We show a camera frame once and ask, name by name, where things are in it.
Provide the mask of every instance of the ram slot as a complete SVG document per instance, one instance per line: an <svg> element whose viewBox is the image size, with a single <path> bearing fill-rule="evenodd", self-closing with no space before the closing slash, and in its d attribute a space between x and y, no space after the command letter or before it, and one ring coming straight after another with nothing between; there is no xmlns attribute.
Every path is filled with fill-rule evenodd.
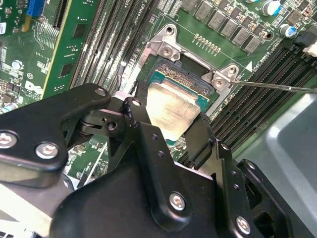
<svg viewBox="0 0 317 238"><path fill-rule="evenodd" d="M288 51L282 47L276 49L269 58L263 63L263 65L251 75L250 82L266 82L265 79L278 65L289 54ZM239 107L248 99L248 97L255 91L254 87L241 87L239 92L230 101L230 103L222 110L222 112L212 122L212 129L215 133L226 124L227 120L231 115L239 109Z"/></svg>
<svg viewBox="0 0 317 238"><path fill-rule="evenodd" d="M96 34L98 36L98 27L104 27L106 24L106 19L103 20L103 16L106 16L106 4L108 3L108 1L106 0L100 0L100 3L98 5L95 17L94 17L94 21L92 23L92 26L89 30L87 39L86 39L86 43L84 45L84 49L81 53L81 56L78 60L77 63L77 67L76 67L76 71L75 74L73 76L73 80L70 84L70 88L76 87L79 84L79 77L80 74L82 72L85 71L85 66L84 66L84 62L89 58L89 55L92 54L93 51L93 39L96 37Z"/></svg>
<svg viewBox="0 0 317 238"><path fill-rule="evenodd" d="M135 12L138 14L136 18L131 18L131 22L127 22L127 27L129 30L125 31L122 34L122 38L121 41L118 42L115 50L113 51L112 55L111 55L111 59L110 59L110 63L109 65L107 65L107 67L105 68L105 70L103 71L103 74L101 76L101 80L99 82L99 85L104 85L105 81L108 79L113 78L113 75L116 75L118 72L118 67L119 67L119 62L122 59L122 56L125 52L125 50L127 49L127 46L131 43L136 41L137 39L135 39L135 35L138 32L140 26L142 25L142 22L144 21L144 19L147 16L147 11L149 9L149 7L151 7L151 0L147 0L147 1L141 1L140 3L142 3L141 5L137 5L136 8L134 8ZM118 90L119 85L121 84L121 79L115 78L112 79L112 82L110 83L110 85L107 87L107 89L113 93L115 91Z"/></svg>
<svg viewBox="0 0 317 238"><path fill-rule="evenodd" d="M316 75L315 70L304 71L304 74L300 75L295 81L296 84L292 86L295 87L303 87L312 77ZM233 151L239 148L251 135L253 135L258 128L266 125L267 120L276 113L285 103L287 103L291 97L294 96L294 93L291 92L282 92L280 93L277 100L275 100L270 106L268 106L268 111L264 111L260 115L260 119L258 121L253 122L249 125L248 129L244 131L241 137L237 137L235 140L231 141L229 145Z"/></svg>
<svg viewBox="0 0 317 238"><path fill-rule="evenodd" d="M298 78L300 74L302 74L306 70L306 66L302 63L298 67L295 67L294 71L291 71L288 73L289 77L286 77L281 84L284 85L290 85L294 79ZM239 126L237 126L233 133L229 135L225 135L223 140L232 143L238 136L243 133L245 130L245 127L248 126L250 123L254 122L255 120L258 120L259 115L261 114L263 109L266 109L272 102L274 102L277 97L280 95L281 91L278 90L269 90L269 95L267 95L263 100L261 100L261 103L257 104L257 106L252 110L252 113L249 113L248 117L243 119L245 123L239 123Z"/></svg>
<svg viewBox="0 0 317 238"><path fill-rule="evenodd" d="M134 2L133 7L130 11L129 17L124 22L122 31L119 32L120 36L118 37L117 41L114 42L115 45L113 45L112 51L107 53L105 63L102 66L102 70L100 70L100 73L97 76L98 80L96 81L96 83L98 83L100 86L104 85L118 51L121 49L123 42L128 37L128 33L133 28L132 26L133 21L135 20L135 17L137 16L137 12L140 10L142 3L143 3L142 0L138 0Z"/></svg>
<svg viewBox="0 0 317 238"><path fill-rule="evenodd" d="M267 75L266 83L277 84L280 83L280 79L286 74L286 72L294 66L298 61L297 58L285 58L283 63L280 64L274 73ZM257 105L257 103L262 99L262 97L269 91L267 88L254 88L253 94L248 97L248 100L243 103L238 110L236 110L230 117L231 120L227 121L226 124L218 131L218 138L221 139L235 128L235 126L244 120L244 116Z"/></svg>
<svg viewBox="0 0 317 238"><path fill-rule="evenodd" d="M127 14L127 12L128 9L124 8L124 0L117 1L114 10L111 13L111 19L109 20L103 33L103 36L100 40L100 43L98 45L98 48L95 51L94 59L92 60L92 63L90 64L87 70L88 74L85 78L85 83L95 82L94 74L98 72L100 63L104 62L104 55L109 50L111 42L115 40L114 33L117 32L118 25L122 21L121 18L124 17L124 15Z"/></svg>
<svg viewBox="0 0 317 238"><path fill-rule="evenodd" d="M138 29L138 31L136 32L136 34L133 36L134 41L130 42L129 45L127 45L127 51L125 56L123 57L123 61L125 62L129 62L130 59L132 58L133 53L135 52L135 50L138 47L138 44L144 34L144 31L148 25L148 23L150 22L150 19L152 18L158 4L159 4L160 0L155 0L152 1L152 4L149 7L149 10L146 14L146 18L144 19L144 21L142 22L140 28Z"/></svg>

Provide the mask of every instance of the metal bracket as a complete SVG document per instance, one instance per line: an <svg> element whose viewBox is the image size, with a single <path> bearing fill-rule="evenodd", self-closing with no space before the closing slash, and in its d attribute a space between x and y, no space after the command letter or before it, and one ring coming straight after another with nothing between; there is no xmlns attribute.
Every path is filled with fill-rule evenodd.
<svg viewBox="0 0 317 238"><path fill-rule="evenodd" d="M223 68L220 72L215 72L211 80L212 86L216 89L219 97L207 110L207 116L210 116L232 92L234 86L230 83L235 80L239 73L239 67L235 64L230 64Z"/></svg>
<svg viewBox="0 0 317 238"><path fill-rule="evenodd" d="M218 106L221 105L223 100L232 92L232 84L229 82L235 80L239 73L239 67L235 64L230 64L227 67L218 70L208 62L196 56L194 53L185 49L177 43L177 27L174 24L165 25L146 45L146 48L142 52L142 55L129 77L130 82L134 82L137 75L144 66L149 55L161 56L172 62L180 59L180 56L185 55L201 66L205 67L210 72L202 76L202 80L211 84L219 94L217 100L207 111L207 115L210 116Z"/></svg>

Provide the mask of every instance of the blue capacitor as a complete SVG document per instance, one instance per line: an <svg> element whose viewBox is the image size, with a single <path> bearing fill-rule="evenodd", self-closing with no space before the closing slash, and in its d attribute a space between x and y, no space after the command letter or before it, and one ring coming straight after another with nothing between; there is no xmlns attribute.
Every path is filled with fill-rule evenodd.
<svg viewBox="0 0 317 238"><path fill-rule="evenodd" d="M281 9L282 5L279 1L268 0L262 5L262 14L264 16L276 16Z"/></svg>

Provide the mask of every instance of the mounting hole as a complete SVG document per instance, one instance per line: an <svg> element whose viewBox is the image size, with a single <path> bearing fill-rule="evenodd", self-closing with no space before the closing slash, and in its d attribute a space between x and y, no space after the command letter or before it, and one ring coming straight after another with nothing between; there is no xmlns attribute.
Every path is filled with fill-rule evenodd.
<svg viewBox="0 0 317 238"><path fill-rule="evenodd" d="M163 151L158 151L158 156L159 156L160 158L163 158L163 157L164 157L164 152L163 152Z"/></svg>
<svg viewBox="0 0 317 238"><path fill-rule="evenodd" d="M136 99L132 99L132 103L138 107L141 106L141 103Z"/></svg>
<svg viewBox="0 0 317 238"><path fill-rule="evenodd" d="M117 123L115 123L114 121L111 121L107 124L107 129L112 131L117 127Z"/></svg>
<svg viewBox="0 0 317 238"><path fill-rule="evenodd" d="M234 184L233 187L234 187L237 191L240 190L240 187L239 187L239 185L237 185L237 184Z"/></svg>
<svg viewBox="0 0 317 238"><path fill-rule="evenodd" d="M174 28L169 26L169 27L167 27L166 32L167 32L167 34L169 36L173 35L174 34Z"/></svg>
<svg viewBox="0 0 317 238"><path fill-rule="evenodd" d="M179 60L179 55L178 55L178 54L174 54L173 58L174 58L175 60Z"/></svg>
<svg viewBox="0 0 317 238"><path fill-rule="evenodd" d="M271 40L273 38L274 34L272 32L268 32L268 34L266 35L265 39L267 41Z"/></svg>
<svg viewBox="0 0 317 238"><path fill-rule="evenodd" d="M152 134L151 138L152 138L152 140L157 140L157 139L158 139L158 136L155 135L155 134Z"/></svg>
<svg viewBox="0 0 317 238"><path fill-rule="evenodd" d="M230 74L235 74L237 72L237 69L235 67L232 67L229 69Z"/></svg>

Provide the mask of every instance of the dimm slot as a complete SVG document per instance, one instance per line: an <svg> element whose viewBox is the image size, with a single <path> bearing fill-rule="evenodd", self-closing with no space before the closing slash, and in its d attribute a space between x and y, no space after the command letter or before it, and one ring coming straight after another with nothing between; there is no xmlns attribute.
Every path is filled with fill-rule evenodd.
<svg viewBox="0 0 317 238"><path fill-rule="evenodd" d="M127 45L125 47L125 51L124 54L122 55L122 61L124 62L129 62L133 53L135 52L135 50L137 49L137 46L144 34L144 31L147 27L147 25L150 22L150 19L152 18L154 11L156 10L157 6L159 4L159 0L155 0L152 1L150 6L148 7L148 11L145 14L145 18L143 19L143 21L141 22L140 26L137 26L134 30L132 31L131 35L130 35L130 40L129 42L127 42Z"/></svg>
<svg viewBox="0 0 317 238"><path fill-rule="evenodd" d="M96 73L102 53L106 48L106 44L109 42L112 32L115 31L116 23L119 18L119 13L123 9L123 2L124 0L119 0L118 3L115 5L114 11L111 13L111 19L109 20L109 23L106 25L105 32L103 33L102 39L98 45L98 49L95 53L94 59L87 69L88 75L85 77L84 83L95 81L93 75Z"/></svg>
<svg viewBox="0 0 317 238"><path fill-rule="evenodd" d="M250 77L250 82L264 82L267 75L269 75L277 66L277 64L283 60L289 54L288 51L279 48L276 49L266 60L266 62L260 67L258 71L253 73ZM239 92L235 95L233 100L226 106L220 115L212 122L212 129L215 133L226 123L228 118L234 113L255 91L254 87L241 87Z"/></svg>
<svg viewBox="0 0 317 238"><path fill-rule="evenodd" d="M292 72L289 73L289 76L291 76L291 74L293 72L295 72L291 76L291 78L290 79L286 78L285 80L283 80L281 82L281 84L290 85L296 78L299 77L299 75L301 73L303 73L303 71L305 69L306 69L306 67L304 66L304 64L303 63L300 64L298 67L295 68L295 70L293 70ZM222 138L223 140L228 141L228 142L229 141L232 142L236 134L241 134L243 132L245 126L247 126L251 122L257 120L258 115L260 114L261 110L263 108L267 108L271 104L271 102L275 101L276 98L280 95L280 91L278 91L278 90L269 90L269 92L270 92L270 94L259 105L256 106L256 108L253 110L253 112L250 113L246 119L244 119L244 121L247 124L241 123L239 127L235 128L234 132L231 133L228 138L225 138L225 137Z"/></svg>
<svg viewBox="0 0 317 238"><path fill-rule="evenodd" d="M135 5L135 8L133 9L134 10L134 14L132 15L132 18L131 18L131 22L127 22L127 31L125 31L123 34L122 34L122 37L121 37L121 42L118 42L117 44L117 47L116 47L116 50L113 52L111 58L113 59L111 62L112 64L109 65L103 72L102 76L100 77L100 82L99 82L99 85L103 85L105 83L105 80L106 80L106 77L113 65L113 61L116 59L117 57L117 54L119 52L119 50L124 50L126 48L122 48L122 43L124 42L124 40L127 39L127 37L129 37L129 41L134 41L135 39L133 38L133 36L136 34L136 32L138 31L138 29L140 28L140 25L146 15L146 12L151 4L151 0L148 0L148 1L139 1L137 2L137 4ZM139 14L137 15L138 11L140 11L141 7L143 7L143 10L141 12L139 12ZM108 87L109 88L109 91L112 92L112 91L116 91L117 90L117 87L118 87L118 80L112 80L111 82L111 85Z"/></svg>
<svg viewBox="0 0 317 238"><path fill-rule="evenodd" d="M285 75L285 73L294 65L294 63L298 60L296 58L284 58L285 62L282 65L279 65L276 72L273 75L269 76L267 83L276 84L279 82L281 77ZM225 137L231 130L235 127L236 124L240 122L240 120L244 120L243 117L246 114L246 110L251 110L259 100L269 91L269 89L265 88L255 88L254 93L251 97L249 97L248 102L244 103L239 110L236 110L231 115L231 122L227 122L224 127L221 129L221 132L218 132L217 135L219 138Z"/></svg>
<svg viewBox="0 0 317 238"><path fill-rule="evenodd" d="M147 17L145 18L145 20L142 22L139 30L136 32L135 36L133 36L134 41L131 42L131 45L127 46L127 53L126 55L123 57L123 61L125 62L129 62L130 59L132 58L133 53L135 52L135 50L138 47L138 44L141 40L141 37L143 36L143 33L148 25L148 23L150 22L150 19L152 18L158 4L159 4L160 0L155 0L152 2L152 5L150 5L149 10L147 12Z"/></svg>
<svg viewBox="0 0 317 238"><path fill-rule="evenodd" d="M305 73L305 75L300 75L295 80L295 84L292 84L292 86L295 87L302 87L304 86L314 75L316 72L314 70L309 71L309 73ZM288 100L291 99L291 97L294 95L294 93L291 92L280 92L280 95L277 100L275 100L273 103L271 103L267 108L269 108L268 111L263 111L260 115L260 120L257 120L253 122L253 124L249 125L249 129L243 132L243 135L240 137L237 135L236 140L229 142L229 145L231 146L232 150L236 150L241 146L252 134L255 133L257 128L261 128L263 125L266 124L267 120L276 113Z"/></svg>
<svg viewBox="0 0 317 238"><path fill-rule="evenodd" d="M89 70L91 68L91 64L93 63L93 60L96 57L97 54L97 48L102 40L102 36L104 35L105 30L108 27L109 21L112 18L112 13L116 7L116 0L112 0L109 3L109 6L106 6L104 13L101 18L101 22L98 24L96 32L93 34L95 35L94 38L92 39L92 45L90 46L88 50L88 55L87 58L85 59L84 62L84 67L80 72L80 84L82 85L87 82L87 74L89 73Z"/></svg>
<svg viewBox="0 0 317 238"><path fill-rule="evenodd" d="M127 32L129 31L129 29L131 29L131 24L133 22L133 20L135 19L135 16L136 16L136 13L137 11L140 9L141 7L141 3L142 3L142 0L138 0L135 2L135 4L133 5L132 7L132 10L129 14L129 17L128 19L125 21L125 22L122 22L122 31L118 32L117 33L117 37L120 35L119 39L116 41L116 42L113 42L113 45L112 45L112 48L113 48L113 51L109 51L106 55L106 59L108 60L108 58L110 57L112 60L111 62L113 62L116 54L118 53L119 51L119 47L121 47L122 45L122 42L126 39L127 37ZM105 80L106 80L106 77L108 75L108 72L111 68L111 65L112 63L105 63L103 65L103 68L101 70L101 73L97 76L97 79L98 79L98 85L100 86L103 86L104 83L105 83Z"/></svg>
<svg viewBox="0 0 317 238"><path fill-rule="evenodd" d="M89 53L89 49L91 47L92 44L92 40L95 37L95 33L97 31L97 27L98 27L98 23L101 21L102 16L105 14L105 10L106 10L106 4L108 1L106 0L100 0L99 5L97 7L97 11L93 20L93 23L90 27L86 42L84 45L86 45L86 50L83 50L79 61L77 63L77 67L76 67L76 71L74 73L72 82L70 84L70 88L74 88L76 86L78 86L78 79L79 79L79 74L81 72L83 72L83 67L84 67L84 61L87 59L88 57L88 53Z"/></svg>

